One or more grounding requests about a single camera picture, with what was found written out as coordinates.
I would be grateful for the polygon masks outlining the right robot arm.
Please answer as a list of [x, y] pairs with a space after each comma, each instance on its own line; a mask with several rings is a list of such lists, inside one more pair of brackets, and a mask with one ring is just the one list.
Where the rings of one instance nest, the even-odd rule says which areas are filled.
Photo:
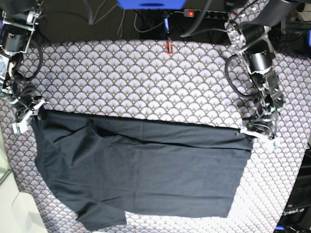
[[[43, 52], [32, 37], [43, 10], [42, 0], [2, 0], [0, 2], [0, 96], [14, 111], [15, 122], [34, 115], [39, 97], [30, 84], [43, 64]], [[29, 47], [37, 49], [36, 71], [25, 77], [19, 72]]]

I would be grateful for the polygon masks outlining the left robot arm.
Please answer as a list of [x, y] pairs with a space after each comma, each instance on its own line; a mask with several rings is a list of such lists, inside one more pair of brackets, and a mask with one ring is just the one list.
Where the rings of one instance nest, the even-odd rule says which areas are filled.
[[[272, 141], [276, 138], [278, 113], [282, 110], [285, 99], [273, 68], [276, 55], [268, 33], [299, 2], [271, 0], [253, 20], [242, 20], [246, 10], [256, 4], [257, 0], [251, 3], [238, 0], [231, 8], [225, 31], [236, 52], [225, 63], [225, 77], [240, 98], [251, 100], [256, 107], [251, 116], [243, 118], [243, 127], [239, 132], [250, 138]], [[237, 58], [243, 59], [246, 65], [250, 82], [255, 88], [253, 94], [243, 94], [229, 76], [229, 65]]]

